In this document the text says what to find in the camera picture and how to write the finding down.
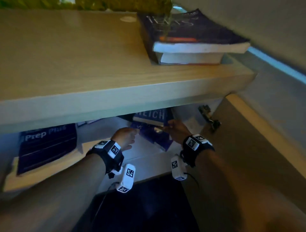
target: open cabinet door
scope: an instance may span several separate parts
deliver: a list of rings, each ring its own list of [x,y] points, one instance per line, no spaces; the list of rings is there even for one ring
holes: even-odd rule
[[[225,97],[212,117],[222,125],[214,133],[206,125],[201,135],[213,144],[217,154],[254,183],[279,191],[306,213],[303,154],[235,94]],[[187,171],[195,179],[200,178],[196,168],[188,166]],[[231,196],[222,196],[229,200],[220,204],[205,194],[210,186],[199,189],[192,178],[182,185],[201,231],[239,230],[242,218],[239,209],[231,205]]]

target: person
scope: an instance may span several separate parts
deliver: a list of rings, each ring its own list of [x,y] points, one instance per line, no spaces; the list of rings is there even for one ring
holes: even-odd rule
[[[170,120],[162,130],[179,144],[192,135],[179,120]],[[128,150],[136,133],[135,129],[122,128],[111,140],[122,151]],[[248,180],[213,149],[202,150],[194,164],[200,185],[209,186],[206,194],[229,208],[228,216],[235,221],[236,231],[306,231],[306,216],[301,210],[279,192]],[[105,170],[102,158],[92,153],[24,191],[2,206],[0,231],[70,231],[96,194]]]

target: person's right arm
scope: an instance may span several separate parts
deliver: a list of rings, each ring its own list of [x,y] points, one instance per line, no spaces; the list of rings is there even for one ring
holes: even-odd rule
[[[178,120],[169,121],[168,132],[180,144],[191,133]],[[196,158],[195,168],[200,185],[213,202],[228,207],[238,214],[241,231],[306,231],[306,215],[280,192],[250,181],[246,175],[232,168],[213,150],[202,151]]]

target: person's right hand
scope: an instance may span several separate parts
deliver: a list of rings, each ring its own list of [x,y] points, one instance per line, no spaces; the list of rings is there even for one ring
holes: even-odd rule
[[[168,123],[169,126],[160,127],[160,129],[166,133],[169,133],[175,142],[183,144],[184,139],[187,136],[192,135],[181,120],[172,119],[168,121]]]

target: black wristband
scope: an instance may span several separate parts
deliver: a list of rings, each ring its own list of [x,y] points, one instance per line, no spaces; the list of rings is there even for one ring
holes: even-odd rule
[[[201,135],[191,135],[184,139],[183,150],[180,153],[181,158],[191,167],[195,167],[196,157],[201,151],[211,149],[215,151],[212,144]]]
[[[120,146],[113,140],[101,141],[91,150],[87,152],[86,155],[97,154],[101,157],[105,164],[105,174],[110,173],[113,169],[120,171],[124,156],[120,150]]]

